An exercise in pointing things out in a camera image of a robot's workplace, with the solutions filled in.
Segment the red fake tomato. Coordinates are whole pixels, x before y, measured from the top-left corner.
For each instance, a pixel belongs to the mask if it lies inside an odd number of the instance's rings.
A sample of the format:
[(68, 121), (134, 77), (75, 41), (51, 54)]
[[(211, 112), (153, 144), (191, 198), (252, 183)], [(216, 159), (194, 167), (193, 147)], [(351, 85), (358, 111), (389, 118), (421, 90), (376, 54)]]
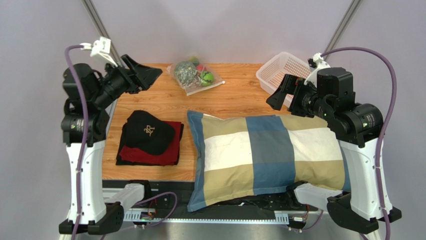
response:
[(199, 64), (196, 66), (196, 70), (200, 73), (208, 71), (207, 67), (203, 64)]

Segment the bright green fake watermelon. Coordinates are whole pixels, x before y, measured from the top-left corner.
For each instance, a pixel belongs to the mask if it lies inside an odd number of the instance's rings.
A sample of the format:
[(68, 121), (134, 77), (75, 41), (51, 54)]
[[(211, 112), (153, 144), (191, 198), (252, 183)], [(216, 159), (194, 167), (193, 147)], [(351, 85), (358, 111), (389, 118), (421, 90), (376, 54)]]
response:
[(200, 73), (200, 85), (202, 87), (211, 86), (215, 81), (214, 75), (210, 71), (202, 71)]

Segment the clear zip top bag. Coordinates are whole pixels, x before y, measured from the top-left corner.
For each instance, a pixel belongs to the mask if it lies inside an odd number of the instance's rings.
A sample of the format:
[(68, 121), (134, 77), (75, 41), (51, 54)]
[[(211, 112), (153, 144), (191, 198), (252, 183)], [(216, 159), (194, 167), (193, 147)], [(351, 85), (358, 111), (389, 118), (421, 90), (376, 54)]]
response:
[(200, 62), (183, 60), (166, 68), (167, 73), (176, 80), (187, 96), (209, 90), (226, 81), (211, 67)]

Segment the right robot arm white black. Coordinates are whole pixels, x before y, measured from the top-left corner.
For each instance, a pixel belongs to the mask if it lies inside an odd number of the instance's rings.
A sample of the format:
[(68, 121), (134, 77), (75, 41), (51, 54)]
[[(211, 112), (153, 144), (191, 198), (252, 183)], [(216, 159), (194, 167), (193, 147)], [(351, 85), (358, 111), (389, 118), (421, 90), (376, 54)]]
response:
[(328, 212), (340, 227), (370, 234), (379, 222), (394, 222), (401, 211), (386, 193), (382, 158), (376, 153), (384, 129), (381, 111), (370, 103), (357, 103), (353, 75), (342, 67), (316, 71), (316, 82), (286, 74), (267, 99), (280, 110), (285, 97), (292, 95), (288, 111), (299, 117), (319, 117), (326, 121), (346, 160), (350, 191), (330, 190), (301, 180), (287, 187), (296, 205), (310, 205)]

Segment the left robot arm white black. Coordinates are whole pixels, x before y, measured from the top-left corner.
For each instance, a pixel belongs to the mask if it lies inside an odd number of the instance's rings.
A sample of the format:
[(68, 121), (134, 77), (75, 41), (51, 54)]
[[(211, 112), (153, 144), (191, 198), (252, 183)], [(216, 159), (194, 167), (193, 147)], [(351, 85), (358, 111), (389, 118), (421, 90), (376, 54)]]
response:
[(68, 98), (61, 129), (71, 170), (71, 206), (59, 225), (61, 234), (117, 232), (126, 212), (145, 196), (147, 181), (128, 183), (110, 198), (103, 195), (102, 158), (110, 119), (106, 109), (124, 93), (148, 90), (162, 74), (126, 54), (121, 59), (125, 66), (107, 63), (105, 76), (86, 63), (69, 64), (63, 73)]

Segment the dark green fake melon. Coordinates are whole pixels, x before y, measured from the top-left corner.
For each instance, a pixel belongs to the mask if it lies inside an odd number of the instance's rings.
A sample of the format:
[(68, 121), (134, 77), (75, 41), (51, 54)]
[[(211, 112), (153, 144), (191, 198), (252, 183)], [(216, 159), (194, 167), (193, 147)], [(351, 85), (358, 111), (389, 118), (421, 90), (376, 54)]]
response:
[(189, 61), (180, 61), (175, 65), (174, 76), (182, 88), (193, 86), (197, 83), (197, 69)]

